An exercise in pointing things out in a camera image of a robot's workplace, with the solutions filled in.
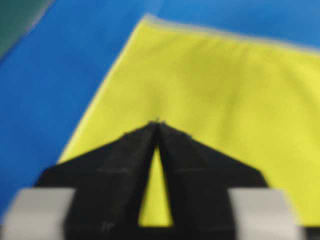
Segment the blue surface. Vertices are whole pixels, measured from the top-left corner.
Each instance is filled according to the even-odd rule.
[[[320,48],[319,10],[318,0],[57,0],[0,62],[0,216],[55,164],[145,13]]]

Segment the white rubber pad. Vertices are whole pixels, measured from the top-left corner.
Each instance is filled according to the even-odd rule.
[[[4,219],[2,240],[63,240],[63,222],[75,190],[21,190]]]
[[[304,240],[285,195],[271,188],[228,190],[237,240]]]

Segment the green surface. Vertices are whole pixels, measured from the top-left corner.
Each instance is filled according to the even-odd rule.
[[[29,32],[53,0],[0,0],[0,59]]]

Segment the black plastic part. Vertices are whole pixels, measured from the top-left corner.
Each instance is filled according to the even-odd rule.
[[[42,174],[37,187],[76,188],[65,221],[67,239],[110,237],[138,226],[156,129],[148,124]]]
[[[159,145],[174,228],[138,226]],[[47,169],[36,187],[73,187],[68,240],[222,239],[235,237],[227,189],[267,187],[260,172],[164,123],[150,123],[110,144]]]
[[[233,239],[232,187],[268,187],[261,173],[165,124],[159,149],[173,221],[193,239]]]

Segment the yellow fabric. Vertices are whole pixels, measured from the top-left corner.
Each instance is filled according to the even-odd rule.
[[[152,159],[149,180],[141,204],[138,224],[147,227],[167,227],[173,225],[166,181],[158,149],[155,150]]]
[[[156,119],[260,169],[271,186],[285,190],[303,224],[320,225],[316,53],[144,19],[60,161]],[[158,213],[144,214],[141,223],[159,223]]]

